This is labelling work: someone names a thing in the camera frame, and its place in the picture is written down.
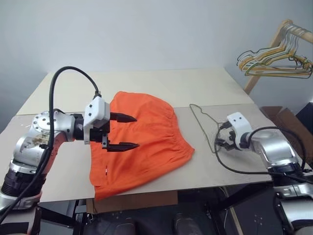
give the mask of black wire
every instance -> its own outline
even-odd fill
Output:
[[[302,164],[301,164],[301,168],[302,170],[304,170],[304,167],[305,167],[305,162],[306,162],[306,155],[307,155],[307,152],[306,152],[306,149],[304,147],[304,144],[302,142],[302,140],[300,139],[300,137],[294,133],[293,131],[291,130],[288,130],[288,129],[284,129],[284,128],[281,128],[281,127],[277,127],[277,126],[265,126],[265,127],[261,127],[261,128],[258,128],[254,131],[251,132],[249,138],[248,138],[248,141],[247,141],[247,146],[249,147],[250,144],[251,144],[251,138],[252,136],[259,132],[259,131],[262,131],[262,130],[268,130],[268,129],[275,129],[275,130],[280,130],[280,131],[283,131],[283,132],[286,132],[290,135],[292,135],[293,137],[295,137],[297,139],[297,141],[299,142],[300,146],[301,146],[301,149],[302,149],[302,154],[303,154],[303,159],[302,159]]]
[[[298,182],[302,182],[302,183],[309,183],[309,184],[313,184],[313,182],[307,180],[307,179],[302,179],[299,177],[295,177],[295,176],[291,176],[291,175],[286,175],[283,173],[278,173],[278,172],[268,172],[268,171],[241,171],[241,170],[235,170],[232,169],[228,166],[226,166],[220,159],[220,156],[217,152],[217,140],[219,138],[219,134],[220,134],[221,128],[219,128],[218,132],[216,133],[215,136],[215,141],[214,141],[214,150],[215,150],[215,156],[217,158],[217,160],[219,161],[219,163],[225,167],[227,170],[230,170],[232,172],[238,173],[238,174],[245,174],[245,175],[271,175],[271,176],[282,176],[282,177],[288,177],[290,179],[296,180]]]
[[[88,74],[86,74],[84,71],[80,70],[79,68],[76,68],[73,66],[65,66],[65,67],[62,67],[56,71],[56,73],[54,74],[54,76],[51,80],[50,92],[49,92],[50,135],[49,135],[47,147],[42,154],[41,160],[40,160],[38,167],[37,167],[38,170],[36,170],[34,178],[28,184],[28,186],[20,193],[20,195],[15,199],[15,201],[2,214],[2,216],[0,218],[0,224],[4,221],[4,219],[7,217],[7,215],[14,209],[14,207],[18,204],[18,202],[24,197],[24,195],[29,191],[29,189],[33,186],[33,184],[37,181],[38,177],[42,174],[47,163],[49,162],[51,151],[53,149],[53,144],[54,144],[54,111],[55,111],[53,109],[54,87],[55,87],[55,82],[56,82],[58,76],[60,75],[60,73],[62,73],[65,70],[75,70],[75,71],[78,71],[81,74],[83,74],[93,84],[93,86],[95,88],[95,95],[99,95],[99,90],[98,90],[96,83],[93,81],[93,79]]]

